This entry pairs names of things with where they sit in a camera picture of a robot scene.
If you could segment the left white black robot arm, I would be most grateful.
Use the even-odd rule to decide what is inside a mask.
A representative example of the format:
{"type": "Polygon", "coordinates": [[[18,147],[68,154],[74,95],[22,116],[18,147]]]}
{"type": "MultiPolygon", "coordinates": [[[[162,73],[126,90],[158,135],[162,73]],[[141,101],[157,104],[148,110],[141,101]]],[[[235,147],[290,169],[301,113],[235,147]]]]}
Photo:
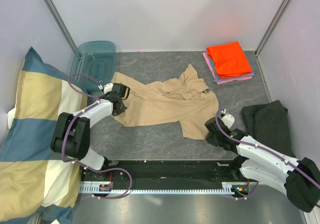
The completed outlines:
{"type": "Polygon", "coordinates": [[[109,83],[102,88],[103,95],[88,107],[59,114],[50,148],[61,154],[64,162],[77,162],[92,171],[99,181],[110,175],[109,160],[90,147],[91,128],[107,116],[116,117],[126,110],[124,101],[131,89],[120,83],[109,83]]]}

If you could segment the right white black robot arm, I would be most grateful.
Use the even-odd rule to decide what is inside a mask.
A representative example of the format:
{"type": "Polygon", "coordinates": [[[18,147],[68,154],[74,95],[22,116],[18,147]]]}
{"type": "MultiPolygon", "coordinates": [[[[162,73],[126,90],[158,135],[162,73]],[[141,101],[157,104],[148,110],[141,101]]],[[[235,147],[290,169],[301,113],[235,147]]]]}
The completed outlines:
{"type": "Polygon", "coordinates": [[[320,171],[314,161],[277,152],[239,129],[230,130],[232,123],[220,117],[204,125],[208,143],[244,158],[229,168],[233,180],[252,179],[272,187],[305,213],[320,206],[320,171]]]}

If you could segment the beige t shirt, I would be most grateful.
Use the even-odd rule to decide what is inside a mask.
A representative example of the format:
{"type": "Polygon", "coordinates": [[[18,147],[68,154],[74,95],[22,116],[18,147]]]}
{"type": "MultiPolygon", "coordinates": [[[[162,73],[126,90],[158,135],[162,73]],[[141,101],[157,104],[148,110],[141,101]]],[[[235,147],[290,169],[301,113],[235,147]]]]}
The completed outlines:
{"type": "Polygon", "coordinates": [[[126,111],[115,119],[125,127],[179,122],[185,138],[204,140],[205,122],[214,117],[219,102],[191,64],[179,78],[142,84],[116,72],[112,81],[130,88],[126,111]]]}

